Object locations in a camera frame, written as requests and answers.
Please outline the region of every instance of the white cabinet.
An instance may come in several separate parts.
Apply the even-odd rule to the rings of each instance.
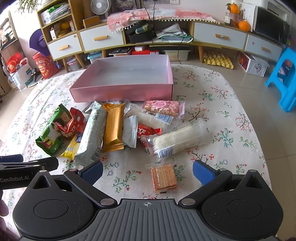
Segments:
[[[72,34],[48,45],[52,58],[58,59],[82,51],[78,35]]]
[[[278,61],[282,48],[253,35],[248,35],[245,51]]]
[[[124,44],[121,31],[112,33],[107,25],[81,31],[80,36],[86,52]]]
[[[218,25],[195,23],[194,41],[243,49],[247,34]]]

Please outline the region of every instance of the pink checkered cloth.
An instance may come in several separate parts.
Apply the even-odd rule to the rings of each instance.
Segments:
[[[141,20],[159,20],[159,19],[203,19],[216,22],[211,15],[199,12],[197,10],[185,9],[159,9],[155,8],[154,18],[153,9],[134,9],[124,12],[111,14],[107,19],[107,24],[112,32],[121,30]]]

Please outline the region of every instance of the red snack package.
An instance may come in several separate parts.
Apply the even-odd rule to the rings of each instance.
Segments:
[[[159,129],[153,129],[152,127],[149,126],[144,126],[142,124],[138,125],[138,133],[137,133],[137,139],[139,139],[142,143],[142,145],[147,148],[147,142],[145,141],[144,136],[150,136],[150,135],[155,135],[157,133],[161,133],[161,128]]]
[[[67,139],[71,138],[77,131],[83,133],[86,126],[85,117],[80,110],[71,107],[70,115],[72,119],[67,122],[66,126],[57,123],[58,129]]]

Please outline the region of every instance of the floral pattern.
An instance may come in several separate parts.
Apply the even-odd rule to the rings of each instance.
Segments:
[[[209,133],[208,144],[191,147],[169,159],[174,164],[179,191],[153,192],[151,171],[148,168],[153,164],[142,145],[101,154],[103,175],[94,186],[118,202],[121,198],[175,198],[178,202],[201,187],[192,173],[195,160],[206,162],[214,169],[227,168],[235,174],[256,169],[270,185],[266,161],[256,133],[224,77],[210,69],[190,65],[173,65],[172,70],[175,84],[173,100],[186,101],[182,122],[187,124],[202,119]],[[59,104],[80,110],[88,105],[75,103],[69,91],[82,72],[76,71],[38,83],[7,130],[0,155],[22,154],[25,161],[48,157],[36,146],[35,139]],[[59,167],[51,172],[52,175],[62,174],[70,168],[82,168],[75,161],[63,157],[58,157],[58,160]],[[12,211],[24,190],[6,190],[3,194],[10,211],[5,221],[15,233]]]

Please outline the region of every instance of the pink label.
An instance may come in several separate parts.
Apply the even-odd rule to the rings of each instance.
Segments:
[[[162,107],[165,107],[165,106],[166,106],[166,102],[163,101],[163,100],[156,101],[156,102],[153,104],[153,107],[154,107],[154,108],[162,108]]]

